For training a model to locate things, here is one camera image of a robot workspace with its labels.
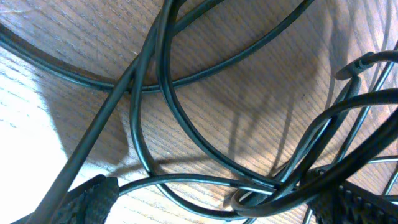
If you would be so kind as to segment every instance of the wooden surface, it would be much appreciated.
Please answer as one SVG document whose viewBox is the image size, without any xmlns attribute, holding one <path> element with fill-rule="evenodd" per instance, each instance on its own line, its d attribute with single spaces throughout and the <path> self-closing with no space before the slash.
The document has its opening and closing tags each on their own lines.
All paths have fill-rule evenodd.
<svg viewBox="0 0 398 224">
<path fill-rule="evenodd" d="M 183 15 L 201 0 L 189 0 Z M 299 0 L 226 0 L 176 36 L 175 78 L 199 71 L 239 52 L 278 24 Z M 51 55 L 106 77 L 119 77 L 137 55 L 161 0 L 0 2 L 0 21 Z M 292 155 L 310 122 L 330 106 L 346 82 L 331 74 L 368 51 L 393 48 L 398 39 L 398 3 L 393 0 L 316 0 L 270 44 L 246 60 L 177 91 L 198 130 L 221 152 L 263 175 Z M 106 93 L 61 80 L 0 49 L 0 223 L 37 206 L 106 98 Z M 367 92 L 382 67 L 363 78 Z M 147 82 L 155 82 L 153 69 Z M 397 67 L 384 88 L 397 87 Z M 351 150 L 395 109 L 373 107 Z M 352 111 L 317 164 L 329 163 L 359 110 Z M 161 94 L 145 95 L 142 127 L 147 145 L 168 173 L 232 177 L 182 131 Z M 382 155 L 397 154 L 394 143 Z M 379 194 L 395 164 L 368 165 L 350 178 Z M 74 186 L 97 174 L 119 183 L 146 173 L 131 142 L 129 96 L 105 126 Z M 170 184 L 179 195 L 208 208 L 225 208 L 234 189 Z M 398 186 L 392 189 L 398 194 Z M 257 223 L 301 223 L 306 206 Z M 222 223 L 182 210 L 155 187 L 121 197 L 107 223 Z"/>
</svg>

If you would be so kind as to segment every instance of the black wire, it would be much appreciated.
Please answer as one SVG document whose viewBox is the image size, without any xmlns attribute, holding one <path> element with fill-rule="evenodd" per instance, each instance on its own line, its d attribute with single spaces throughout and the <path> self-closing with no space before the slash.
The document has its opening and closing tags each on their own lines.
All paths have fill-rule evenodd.
<svg viewBox="0 0 398 224">
<path fill-rule="evenodd" d="M 204 14 L 222 1 L 223 0 L 206 0 L 205 2 L 201 3 L 199 6 L 187 13 L 187 15 L 183 16 L 176 23 L 173 35 L 177 35 L 179 32 L 184 30 L 186 26 L 191 24 L 202 14 Z M 240 53 L 210 68 L 175 80 L 173 81 L 173 86 L 175 88 L 180 88 L 189 85 L 193 82 L 210 77 L 224 70 L 226 67 L 242 61 L 246 57 L 253 54 L 255 51 L 268 44 L 270 41 L 275 39 L 275 37 L 277 37 L 297 19 L 306 10 L 306 8 L 311 5 L 313 1 L 314 0 L 304 0 L 281 23 L 279 23 L 276 27 L 274 27 L 271 31 L 269 31 L 265 36 L 261 37 L 255 43 L 242 50 Z M 114 88 L 114 84 L 116 83 L 116 80 L 105 78 L 101 75 L 96 75 L 86 70 L 76 68 L 75 66 L 63 62 L 59 59 L 56 59 L 55 57 L 41 51 L 33 45 L 30 45 L 28 42 L 21 39 L 19 36 L 11 32 L 2 24 L 0 24 L 0 45 L 8 51 L 12 52 L 13 54 L 17 55 L 18 57 L 22 58 L 23 60 L 35 65 L 36 67 L 39 67 L 47 72 L 50 72 L 51 74 L 72 81 L 74 83 L 81 84 L 83 86 L 87 86 L 97 90 L 111 91 L 111 89 Z M 129 88 L 127 89 L 128 92 L 131 91 L 131 87 L 132 86 L 129 86 Z M 142 90 L 144 93 L 157 93 L 160 91 L 160 86 L 158 84 L 144 85 Z"/>
<path fill-rule="evenodd" d="M 312 209 L 308 208 L 304 215 L 303 224 L 310 224 L 312 213 Z"/>
<path fill-rule="evenodd" d="M 376 54 L 372 54 L 366 58 L 361 59 L 363 65 L 372 65 L 378 62 L 395 62 L 398 63 L 397 50 L 385 50 Z"/>
<path fill-rule="evenodd" d="M 390 193 L 392 186 L 394 185 L 397 178 L 398 178 L 398 163 L 396 165 L 396 168 L 392 172 L 392 175 L 391 175 L 390 179 L 388 180 L 386 187 L 383 189 L 383 192 L 381 193 L 382 195 L 387 195 Z"/>
<path fill-rule="evenodd" d="M 170 72 L 172 37 L 221 1 L 222 0 L 207 0 L 182 17 L 178 22 L 176 22 L 177 13 L 185 0 L 164 1 L 164 5 L 160 10 L 159 15 L 156 17 L 150 28 L 144 42 L 142 52 L 133 60 L 116 85 L 113 84 L 114 80 L 100 78 L 93 73 L 73 67 L 72 65 L 51 57 L 13 34 L 1 24 L 0 44 L 5 49 L 8 49 L 29 63 L 50 71 L 50 73 L 54 73 L 60 77 L 100 90 L 111 91 L 98 114 L 90 124 L 90 127 L 87 129 L 85 135 L 82 137 L 73 154 L 67 161 L 65 167 L 62 169 L 50 190 L 47 192 L 43 201 L 30 216 L 29 222 L 47 223 L 51 220 L 52 214 L 57 210 L 70 184 L 76 177 L 80 167 L 83 165 L 110 114 L 116 106 L 116 103 L 126 91 L 131 92 L 130 127 L 133 144 L 149 177 L 136 180 L 120 187 L 120 196 L 142 187 L 156 185 L 158 189 L 171 201 L 197 215 L 221 220 L 239 220 L 247 217 L 263 217 L 286 211 L 300 205 L 301 203 L 311 200 L 320 192 L 326 191 L 330 189 L 330 187 L 344 181 L 367 162 L 375 163 L 398 160 L 398 156 L 377 157 L 372 159 L 393 140 L 395 140 L 396 137 L 398 137 L 398 129 L 396 129 L 396 126 L 398 125 L 398 110 L 395 110 L 390 118 L 388 118 L 386 122 L 370 135 L 367 140 L 343 159 L 347 148 L 352 143 L 353 138 L 363 123 L 369 107 L 372 105 L 398 103 L 398 88 L 379 91 L 384 80 L 391 71 L 392 63 L 388 63 L 386 65 L 379 77 L 379 80 L 376 82 L 375 87 L 370 93 L 356 96 L 360 87 L 360 79 L 359 77 L 353 77 L 343 88 L 337 97 L 335 104 L 324 111 L 310 124 L 288 163 L 286 163 L 283 169 L 273 178 L 267 178 L 257 174 L 235 163 L 215 149 L 197 131 L 189 120 L 178 101 L 174 88 L 188 85 L 189 83 L 198 81 L 202 78 L 209 77 L 210 75 L 243 60 L 248 55 L 254 53 L 278 36 L 313 2 L 313 0 L 304 0 L 279 25 L 239 54 L 204 71 L 173 81 Z M 145 86 L 143 85 L 143 80 L 153 54 L 155 54 L 156 58 L 156 75 L 159 84 Z M 363 65 L 371 65 L 373 63 L 386 60 L 397 62 L 397 56 L 398 54 L 395 50 L 385 51 L 363 57 L 361 58 L 360 63 Z M 220 163 L 235 174 L 244 177 L 246 181 L 198 174 L 162 174 L 162 171 L 155 163 L 146 146 L 141 127 L 142 93 L 152 93 L 160 90 L 175 119 L 191 140 L 216 162 Z M 299 188 L 296 187 L 298 181 L 304 177 L 310 166 L 317 160 L 319 155 L 322 153 L 322 150 L 324 150 L 330 139 L 335 135 L 338 128 L 345 120 L 348 111 L 353 108 L 360 107 L 363 109 L 361 110 L 351 132 L 348 134 L 345 143 L 339 150 L 334 162 L 323 166 L 326 172 L 320 177 L 312 180 L 304 186 Z M 396 176 L 398 175 L 395 172 L 383 193 L 388 192 L 391 189 L 391 182 L 394 182 L 393 180 Z M 234 210 L 220 211 L 199 207 L 198 205 L 181 198 L 169 189 L 165 185 L 169 182 L 198 182 L 236 187 L 239 190 L 234 194 L 231 202 Z M 252 194 L 241 200 L 241 198 L 248 192 L 252 192 Z M 396 195 L 386 196 L 386 198 L 389 198 L 391 201 L 397 200 Z M 245 224 L 253 223 L 255 220 L 255 218 L 249 218 L 245 221 Z"/>
<path fill-rule="evenodd" d="M 394 50 L 398 50 L 398 42 L 396 43 Z M 377 79 L 377 82 L 374 84 L 374 87 L 372 88 L 371 91 L 379 91 L 384 84 L 384 81 L 386 81 L 386 78 L 391 72 L 392 67 L 394 66 L 393 62 L 388 62 L 386 66 L 384 67 L 383 71 L 381 72 L 380 77 Z M 337 152 L 336 157 L 334 158 L 332 163 L 336 163 L 342 158 L 344 158 L 344 155 L 346 154 L 349 146 L 351 143 L 354 141 L 354 137 L 358 133 L 359 129 L 361 128 L 363 122 L 365 121 L 366 115 L 368 115 L 370 107 L 364 107 L 361 109 L 361 111 L 358 114 L 358 117 L 355 120 L 355 123 L 353 127 L 351 128 L 351 131 L 348 133 L 346 139 L 344 140 L 343 144 L 341 145 L 339 151 Z"/>
</svg>

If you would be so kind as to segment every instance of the black cable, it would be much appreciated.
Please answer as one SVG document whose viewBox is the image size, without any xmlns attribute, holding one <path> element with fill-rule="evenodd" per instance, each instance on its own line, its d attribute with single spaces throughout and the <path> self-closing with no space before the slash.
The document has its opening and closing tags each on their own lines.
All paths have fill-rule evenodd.
<svg viewBox="0 0 398 224">
<path fill-rule="evenodd" d="M 178 22 L 176 22 L 177 13 L 185 0 L 164 1 L 164 5 L 145 39 L 142 52 L 126 69 L 116 86 L 113 85 L 114 80 L 111 82 L 110 79 L 100 78 L 93 73 L 80 70 L 79 68 L 57 60 L 28 44 L 26 41 L 6 29 L 3 25 L 0 26 L 0 44 L 12 53 L 20 56 L 22 59 L 44 70 L 50 71 L 51 73 L 57 73 L 58 76 L 69 79 L 73 82 L 100 90 L 111 91 L 65 167 L 58 175 L 36 211 L 31 215 L 29 219 L 31 223 L 47 223 L 51 220 L 52 215 L 57 210 L 70 184 L 76 177 L 80 167 L 83 165 L 87 155 L 93 147 L 93 144 L 116 106 L 116 103 L 126 91 L 131 92 L 130 128 L 133 144 L 149 177 L 136 180 L 120 187 L 120 196 L 141 187 L 156 185 L 158 189 L 171 201 L 197 215 L 221 220 L 264 217 L 275 215 L 311 200 L 320 192 L 326 191 L 330 189 L 330 187 L 341 183 L 368 162 L 391 162 L 398 160 L 398 156 L 377 157 L 372 159 L 398 137 L 398 129 L 396 129 L 396 126 L 398 125 L 398 110 L 395 110 L 388 120 L 372 133 L 367 140 L 343 159 L 347 148 L 352 143 L 353 138 L 363 123 L 369 107 L 372 105 L 398 104 L 398 88 L 380 91 L 384 80 L 391 71 L 392 63 L 388 63 L 386 65 L 381 76 L 376 82 L 375 87 L 372 89 L 372 92 L 358 96 L 356 95 L 358 94 L 360 87 L 359 77 L 356 75 L 351 77 L 350 74 L 347 75 L 347 73 L 344 72 L 361 72 L 362 70 L 354 69 L 357 66 L 357 62 L 363 65 L 363 67 L 360 65 L 358 68 L 364 69 L 380 61 L 387 60 L 390 62 L 397 62 L 398 54 L 395 50 L 376 54 L 366 54 L 359 58 L 358 61 L 351 63 L 346 70 L 342 70 L 342 73 L 337 77 L 342 79 L 351 77 L 351 80 L 343 88 L 337 97 L 335 104 L 324 111 L 310 124 L 294 151 L 294 154 L 275 177 L 267 178 L 257 174 L 235 163 L 215 149 L 196 130 L 192 122 L 189 120 L 178 101 L 174 88 L 209 77 L 227 66 L 246 58 L 248 55 L 254 53 L 256 50 L 260 49 L 278 36 L 313 2 L 313 0 L 304 0 L 288 17 L 286 17 L 286 19 L 277 25 L 277 27 L 272 29 L 268 34 L 239 54 L 202 72 L 173 81 L 171 79 L 170 72 L 172 37 L 192 23 L 197 17 L 201 16 L 221 1 L 222 0 L 207 0 L 181 18 Z M 145 86 L 143 85 L 143 80 L 153 54 L 155 54 L 156 58 L 156 75 L 159 84 Z M 198 174 L 162 173 L 146 146 L 141 127 L 142 93 L 157 92 L 160 90 L 175 119 L 191 140 L 216 162 L 220 163 L 235 174 L 244 177 L 245 181 Z M 322 166 L 326 172 L 321 176 L 308 182 L 304 186 L 296 187 L 297 183 L 306 175 L 310 166 L 317 160 L 319 155 L 322 153 L 322 150 L 324 150 L 330 139 L 335 135 L 338 128 L 345 120 L 348 111 L 353 108 L 360 107 L 363 109 L 361 110 L 351 132 L 348 134 L 345 143 L 339 150 L 334 163 Z M 383 191 L 384 194 L 386 194 L 386 192 L 388 193 L 391 189 L 394 179 L 398 176 L 396 173 L 397 172 L 393 174 L 386 186 L 386 189 Z M 234 210 L 220 211 L 199 207 L 198 205 L 181 198 L 169 189 L 165 185 L 169 182 L 198 182 L 236 187 L 238 188 L 238 191 L 234 194 L 231 202 Z M 248 192 L 252 193 L 241 200 L 241 198 Z M 397 201 L 396 195 L 384 196 L 384 198 L 391 202 Z M 310 210 L 307 212 L 307 218 L 310 218 L 310 212 Z M 245 224 L 253 223 L 255 220 L 255 218 L 249 218 L 245 221 Z"/>
<path fill-rule="evenodd" d="M 395 62 L 398 63 L 398 50 L 385 50 L 368 57 L 362 58 L 360 61 L 363 65 L 372 65 L 378 62 Z"/>
<path fill-rule="evenodd" d="M 398 163 L 396 165 L 396 168 L 392 172 L 392 175 L 391 175 L 390 179 L 388 180 L 386 187 L 384 188 L 383 192 L 381 193 L 382 195 L 387 195 L 390 193 L 392 186 L 394 185 L 397 178 L 398 178 Z"/>
<path fill-rule="evenodd" d="M 312 213 L 313 213 L 312 209 L 308 207 L 304 215 L 303 224 L 310 224 Z"/>
<path fill-rule="evenodd" d="M 398 50 L 398 42 L 396 43 L 394 50 Z M 381 72 L 380 77 L 377 79 L 377 82 L 374 84 L 373 88 L 371 91 L 379 91 L 384 84 L 384 81 L 386 81 L 386 78 L 391 72 L 392 67 L 394 66 L 393 62 L 388 62 L 386 66 L 384 67 L 383 71 Z M 346 154 L 349 146 L 351 143 L 354 141 L 354 137 L 358 133 L 359 129 L 361 128 L 363 122 L 365 121 L 366 115 L 368 115 L 370 107 L 364 107 L 361 109 L 361 111 L 358 114 L 358 117 L 355 120 L 355 123 L 353 127 L 351 128 L 351 131 L 348 133 L 346 139 L 344 140 L 343 144 L 341 145 L 339 151 L 337 152 L 336 157 L 334 158 L 332 163 L 336 163 L 342 158 L 344 158 L 344 155 Z"/>
<path fill-rule="evenodd" d="M 176 23 L 173 35 L 177 35 L 179 32 L 184 30 L 186 26 L 191 24 L 202 14 L 204 14 L 222 1 L 224 0 L 206 0 L 205 2 L 201 3 L 199 6 L 187 13 L 187 15 L 183 16 Z M 198 73 L 175 80 L 173 82 L 173 86 L 175 88 L 180 88 L 189 85 L 193 82 L 210 77 L 224 70 L 226 67 L 242 61 L 246 57 L 253 54 L 255 51 L 268 44 L 270 41 L 275 39 L 275 37 L 277 37 L 297 19 L 313 1 L 314 0 L 304 0 L 303 3 L 301 3 L 281 23 L 279 23 L 276 27 L 269 31 L 264 37 L 260 38 L 240 53 Z M 105 78 L 101 75 L 96 75 L 89 71 L 76 68 L 73 65 L 63 62 L 41 51 L 37 47 L 34 47 L 33 45 L 29 44 L 28 42 L 11 32 L 2 24 L 0 24 L 0 46 L 17 55 L 21 59 L 35 65 L 36 67 L 39 67 L 47 72 L 50 72 L 51 74 L 72 81 L 74 83 L 81 84 L 83 86 L 87 86 L 97 90 L 111 91 L 116 83 L 116 80 Z M 129 86 L 129 88 L 127 89 L 128 92 L 131 91 L 131 87 L 132 86 Z M 157 93 L 160 91 L 160 86 L 158 84 L 144 85 L 142 90 L 144 93 Z"/>
</svg>

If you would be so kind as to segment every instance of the black rubber cable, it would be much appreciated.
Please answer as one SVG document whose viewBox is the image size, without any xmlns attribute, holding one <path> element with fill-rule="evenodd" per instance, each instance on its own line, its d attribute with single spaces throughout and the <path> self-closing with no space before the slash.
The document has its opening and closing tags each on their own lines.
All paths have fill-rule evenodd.
<svg viewBox="0 0 398 224">
<path fill-rule="evenodd" d="M 177 35 L 179 32 L 184 30 L 186 26 L 191 24 L 194 20 L 199 18 L 206 11 L 210 10 L 212 7 L 216 6 L 223 0 L 206 0 L 201 3 L 198 7 L 194 8 L 192 11 L 183 16 L 175 25 L 173 35 Z M 173 82 L 175 88 L 180 88 L 185 85 L 189 85 L 193 82 L 199 81 L 201 79 L 212 76 L 226 67 L 238 63 L 245 59 L 246 57 L 253 54 L 255 51 L 259 50 L 270 41 L 275 39 L 281 32 L 288 28 L 291 23 L 293 23 L 314 0 L 304 0 L 292 13 L 290 13 L 281 23 L 269 31 L 264 37 L 257 40 L 255 43 L 250 45 L 248 48 L 244 49 L 240 53 L 232 56 L 231 58 L 224 60 L 210 68 L 202 70 L 193 75 L 189 75 L 184 78 L 180 78 Z M 72 81 L 83 86 L 94 88 L 97 90 L 110 91 L 116 80 L 110 78 L 102 77 L 101 75 L 96 75 L 94 73 L 76 68 L 73 65 L 65 63 L 24 41 L 22 38 L 18 37 L 16 34 L 11 32 L 9 29 L 0 24 L 0 45 L 17 55 L 18 57 L 24 59 L 25 61 L 39 67 L 47 72 L 57 75 L 66 80 Z M 144 93 L 157 93 L 160 91 L 160 86 L 155 85 L 144 85 L 142 87 Z"/>
<path fill-rule="evenodd" d="M 177 13 L 180 6 L 185 0 L 170 0 L 165 1 L 163 8 L 160 10 L 158 17 L 152 24 L 148 36 L 144 42 L 142 52 L 137 56 L 130 66 L 123 73 L 115 87 L 108 83 L 109 80 L 95 79 L 95 74 L 87 73 L 87 77 L 79 74 L 76 67 L 69 67 L 69 64 L 56 60 L 54 58 L 46 58 L 43 54 L 30 54 L 32 49 L 29 45 L 24 45 L 22 39 L 10 39 L 13 34 L 7 30 L 3 25 L 0 27 L 0 44 L 6 49 L 10 49 L 12 53 L 17 54 L 22 59 L 50 72 L 58 72 L 61 76 L 66 76 L 69 80 L 77 83 L 85 84 L 86 86 L 97 87 L 101 90 L 111 90 L 106 101 L 102 105 L 98 114 L 94 118 L 90 127 L 87 129 L 85 135 L 82 137 L 80 143 L 69 158 L 65 167 L 58 175 L 57 179 L 47 192 L 43 201 L 37 207 L 36 211 L 30 217 L 31 223 L 47 223 L 51 220 L 52 214 L 57 210 L 66 191 L 68 190 L 77 172 L 83 165 L 88 153 L 93 144 L 98 138 L 106 121 L 108 120 L 116 103 L 120 100 L 123 93 L 128 90 L 131 91 L 131 107 L 130 107 L 130 126 L 131 135 L 136 148 L 139 159 L 144 166 L 149 177 L 146 179 L 137 180 L 126 184 L 120 188 L 120 196 L 141 187 L 156 184 L 159 190 L 163 192 L 171 201 L 180 207 L 196 213 L 198 215 L 222 219 L 222 220 L 239 220 L 247 217 L 264 217 L 274 215 L 288 209 L 294 208 L 301 203 L 305 203 L 320 192 L 328 190 L 330 187 L 344 181 L 350 175 L 354 174 L 358 169 L 364 166 L 367 162 L 390 162 L 398 160 L 398 156 L 378 157 L 372 159 L 375 155 L 380 153 L 387 147 L 396 137 L 398 137 L 398 110 L 385 121 L 370 137 L 367 138 L 360 146 L 358 146 L 350 155 L 343 156 L 363 119 L 366 116 L 367 110 L 372 105 L 386 105 L 398 104 L 398 88 L 381 90 L 381 85 L 391 71 L 392 64 L 388 63 L 379 77 L 374 92 L 355 96 L 358 94 L 360 79 L 353 77 L 345 86 L 343 91 L 339 94 L 335 104 L 318 116 L 307 128 L 302 139 L 300 140 L 293 156 L 288 163 L 282 168 L 280 172 L 273 178 L 267 178 L 257 174 L 226 157 L 217 151 L 194 127 L 188 116 L 181 107 L 177 96 L 175 94 L 175 87 L 183 86 L 199 79 L 209 77 L 210 75 L 221 71 L 240 60 L 246 58 L 263 45 L 267 44 L 284 29 L 286 29 L 304 10 L 313 2 L 304 0 L 285 20 L 283 20 L 276 28 L 272 29 L 266 36 L 258 40 L 255 44 L 243 50 L 234 57 L 221 62 L 214 67 L 205 71 L 194 74 L 190 77 L 182 78 L 181 80 L 172 81 L 170 72 L 170 51 L 172 37 L 180 32 L 183 28 L 192 23 L 197 17 L 202 15 L 213 6 L 221 1 L 205 1 L 197 8 L 189 12 L 185 17 L 176 22 Z M 149 61 L 155 53 L 156 58 L 156 75 L 158 78 L 158 85 L 144 86 L 143 80 L 146 74 Z M 361 58 L 361 63 L 364 65 L 371 65 L 380 61 L 397 62 L 396 51 L 385 51 L 369 55 Z M 244 177 L 246 181 L 231 180 L 221 177 L 211 177 L 198 174 L 165 174 L 162 173 L 156 165 L 151 156 L 141 128 L 141 94 L 149 92 L 157 92 L 161 90 L 166 100 L 167 105 L 172 111 L 175 119 L 181 125 L 183 130 L 188 134 L 192 141 L 212 159 L 219 162 L 222 166 L 231 170 L 235 174 Z M 348 135 L 345 147 L 342 147 L 338 153 L 334 164 L 323 166 L 326 170 L 320 177 L 312 180 L 301 187 L 296 187 L 296 184 L 307 173 L 310 166 L 316 161 L 322 150 L 326 147 L 330 139 L 335 135 L 337 129 L 340 127 L 346 118 L 348 111 L 353 108 L 364 108 L 363 114 L 358 116 L 358 119 L 350 134 Z M 191 202 L 188 202 L 170 190 L 165 184 L 169 182 L 198 182 L 205 184 L 224 185 L 229 187 L 236 187 L 239 190 L 234 194 L 232 199 L 233 211 L 219 211 L 208 208 L 199 207 Z M 241 200 L 242 196 L 247 192 L 254 192 Z M 390 201 L 396 200 L 396 195 L 390 195 Z M 255 218 L 250 218 L 245 221 L 246 224 L 254 222 Z"/>
<path fill-rule="evenodd" d="M 383 192 L 381 193 L 382 195 L 387 195 L 390 193 L 392 186 L 394 185 L 397 178 L 398 178 L 398 163 L 396 165 L 396 168 L 392 172 L 392 175 L 391 175 L 390 179 L 388 180 L 386 187 L 383 189 Z"/>
<path fill-rule="evenodd" d="M 312 209 L 308 208 L 304 215 L 303 224 L 310 224 L 312 213 Z"/>
<path fill-rule="evenodd" d="M 363 65 L 372 65 L 378 62 L 398 63 L 398 50 L 385 50 L 383 52 L 372 54 L 361 60 Z"/>
</svg>

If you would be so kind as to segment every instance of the curved cable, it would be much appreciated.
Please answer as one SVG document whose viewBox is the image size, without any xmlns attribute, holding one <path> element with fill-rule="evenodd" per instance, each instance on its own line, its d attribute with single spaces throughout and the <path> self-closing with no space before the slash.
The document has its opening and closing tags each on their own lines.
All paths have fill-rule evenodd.
<svg viewBox="0 0 398 224">
<path fill-rule="evenodd" d="M 132 61 L 117 83 L 115 80 L 99 77 L 51 57 L 22 40 L 3 25 L 0 26 L 0 44 L 22 59 L 70 81 L 99 90 L 111 91 L 43 201 L 30 216 L 29 222 L 47 223 L 51 220 L 52 215 L 57 210 L 70 184 L 104 128 L 116 103 L 126 91 L 131 92 L 130 128 L 132 141 L 138 158 L 149 177 L 123 185 L 120 187 L 119 196 L 142 187 L 156 185 L 171 201 L 192 213 L 220 220 L 240 220 L 254 217 L 248 218 L 244 222 L 249 224 L 256 220 L 255 217 L 275 215 L 313 199 L 319 193 L 330 189 L 331 186 L 344 181 L 366 163 L 398 161 L 398 156 L 373 158 L 398 137 L 398 129 L 396 128 L 398 126 L 398 110 L 395 110 L 387 121 L 382 123 L 370 137 L 344 158 L 347 148 L 352 143 L 368 113 L 369 107 L 373 105 L 398 104 L 398 88 L 380 90 L 391 71 L 392 62 L 398 62 L 396 51 L 398 43 L 392 51 L 366 54 L 358 59 L 359 63 L 364 65 L 364 68 L 376 62 L 389 61 L 391 63 L 386 65 L 375 87 L 369 93 L 357 95 L 361 84 L 360 78 L 356 75 L 352 76 L 351 80 L 338 95 L 333 106 L 315 118 L 306 129 L 292 157 L 275 177 L 264 177 L 220 153 L 198 132 L 190 121 L 175 94 L 175 88 L 209 77 L 259 50 L 288 28 L 309 7 L 313 0 L 304 0 L 279 25 L 237 55 L 204 71 L 173 81 L 170 71 L 170 52 L 173 36 L 203 13 L 222 2 L 222 0 L 207 0 L 176 22 L 178 10 L 184 2 L 185 0 L 164 1 L 159 15 L 151 25 L 142 47 L 142 52 Z M 149 62 L 154 54 L 159 84 L 143 85 Z M 162 92 L 174 118 L 189 138 L 212 159 L 235 174 L 244 177 L 245 181 L 199 174 L 163 174 L 146 146 L 141 127 L 142 94 L 158 91 Z M 318 159 L 326 145 L 335 135 L 347 117 L 349 110 L 353 108 L 363 109 L 332 164 L 321 166 L 326 170 L 324 174 L 303 186 L 296 187 L 297 183 L 307 174 L 311 165 Z M 398 172 L 395 171 L 383 194 L 388 193 L 397 176 Z M 237 188 L 238 191 L 234 194 L 231 201 L 233 211 L 213 210 L 195 205 L 168 188 L 166 183 L 170 182 L 197 182 Z M 396 195 L 383 197 L 391 202 L 397 201 Z M 306 215 L 307 218 L 310 218 L 310 213 L 309 210 Z"/>
</svg>

